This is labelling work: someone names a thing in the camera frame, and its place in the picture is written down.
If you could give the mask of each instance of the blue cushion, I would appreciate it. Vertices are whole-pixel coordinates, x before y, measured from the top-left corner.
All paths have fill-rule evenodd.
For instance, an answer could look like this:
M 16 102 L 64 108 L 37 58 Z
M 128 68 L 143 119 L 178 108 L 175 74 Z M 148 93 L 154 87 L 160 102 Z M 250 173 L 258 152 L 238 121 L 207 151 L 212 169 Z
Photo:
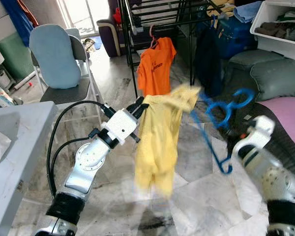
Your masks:
M 53 89 L 78 85 L 80 69 L 73 57 L 69 35 L 58 25 L 42 25 L 33 29 L 29 48 L 38 61 L 41 74 Z

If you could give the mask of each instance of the pink hanger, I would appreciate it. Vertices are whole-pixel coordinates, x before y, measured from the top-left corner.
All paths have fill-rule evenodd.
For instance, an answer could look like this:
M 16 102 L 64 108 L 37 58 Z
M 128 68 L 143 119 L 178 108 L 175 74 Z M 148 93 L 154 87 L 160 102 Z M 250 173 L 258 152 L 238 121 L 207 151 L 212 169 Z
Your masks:
M 152 28 L 153 28 L 154 25 L 151 25 L 150 28 L 149 28 L 149 35 L 150 37 L 152 38 L 152 42 L 151 42 L 151 45 L 150 45 L 150 48 L 155 48 L 156 45 L 158 44 L 157 42 L 157 39 L 154 37 L 154 35 L 152 34 Z

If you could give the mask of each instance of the pink cushion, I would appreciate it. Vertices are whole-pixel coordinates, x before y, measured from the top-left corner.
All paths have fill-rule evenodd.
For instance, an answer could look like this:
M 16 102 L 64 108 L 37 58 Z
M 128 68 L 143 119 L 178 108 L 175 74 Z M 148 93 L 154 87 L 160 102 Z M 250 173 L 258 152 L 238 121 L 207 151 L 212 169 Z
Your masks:
M 295 143 L 295 97 L 279 97 L 258 102 L 268 107 Z

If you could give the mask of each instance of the white table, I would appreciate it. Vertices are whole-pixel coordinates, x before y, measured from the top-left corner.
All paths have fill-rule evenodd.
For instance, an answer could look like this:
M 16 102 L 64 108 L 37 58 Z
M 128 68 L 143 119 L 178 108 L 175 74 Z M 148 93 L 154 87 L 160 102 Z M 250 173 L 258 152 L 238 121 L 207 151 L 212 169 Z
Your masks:
M 0 236 L 9 233 L 56 113 L 53 102 L 0 108 L 0 132 L 11 139 L 0 162 Z

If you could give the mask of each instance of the clothing pile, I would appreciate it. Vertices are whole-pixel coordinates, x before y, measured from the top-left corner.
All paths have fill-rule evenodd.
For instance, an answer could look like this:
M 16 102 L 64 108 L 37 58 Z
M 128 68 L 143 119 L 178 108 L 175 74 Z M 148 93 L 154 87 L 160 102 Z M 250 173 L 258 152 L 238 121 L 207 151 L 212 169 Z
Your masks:
M 279 16 L 276 22 L 263 23 L 255 32 L 295 41 L 295 11 Z

